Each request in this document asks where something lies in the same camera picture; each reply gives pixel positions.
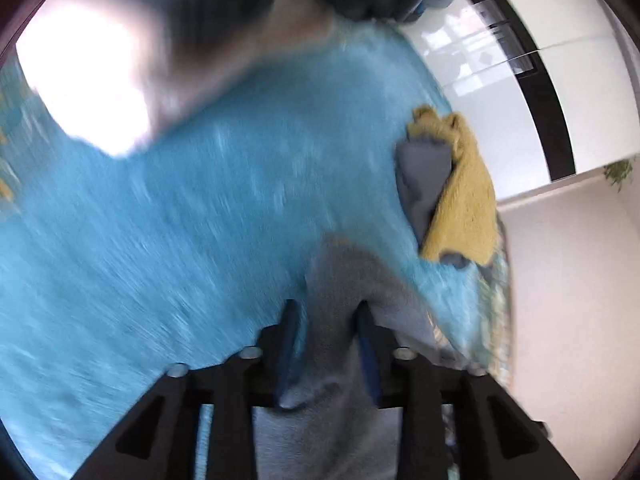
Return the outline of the grey sweatshirt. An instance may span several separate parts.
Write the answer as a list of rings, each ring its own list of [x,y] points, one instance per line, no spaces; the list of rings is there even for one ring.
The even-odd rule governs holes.
[[[400,413],[375,407],[349,329],[361,301],[433,363],[461,370],[462,354],[439,347],[426,303],[372,252],[326,238],[306,273],[307,333],[294,379],[277,408],[260,410],[254,435],[262,479],[391,479]]]

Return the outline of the yellow knitted sweater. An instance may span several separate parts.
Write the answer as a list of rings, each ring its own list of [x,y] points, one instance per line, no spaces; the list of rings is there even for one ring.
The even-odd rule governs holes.
[[[487,266],[499,241],[497,199],[468,122],[459,113],[440,116],[422,105],[413,110],[407,133],[410,141],[442,141],[451,150],[452,169],[422,236],[420,257],[439,262],[443,256],[459,255]]]

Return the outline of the hanging green plant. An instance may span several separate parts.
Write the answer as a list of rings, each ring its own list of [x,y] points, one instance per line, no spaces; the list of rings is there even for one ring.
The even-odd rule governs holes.
[[[611,162],[603,167],[603,175],[617,192],[620,192],[627,182],[632,180],[634,173],[634,158],[624,158]]]

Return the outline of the folded pink beige garment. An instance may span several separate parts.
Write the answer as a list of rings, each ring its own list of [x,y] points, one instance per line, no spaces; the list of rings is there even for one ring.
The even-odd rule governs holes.
[[[29,88],[69,138],[113,158],[141,152],[262,62],[318,46],[334,15],[278,0],[193,58],[170,53],[160,14],[131,0],[47,0],[18,37]]]

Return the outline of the white black wardrobe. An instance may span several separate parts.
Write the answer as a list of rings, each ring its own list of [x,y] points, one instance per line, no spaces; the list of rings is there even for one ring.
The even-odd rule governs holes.
[[[604,0],[427,0],[402,30],[499,200],[639,153],[639,50]]]

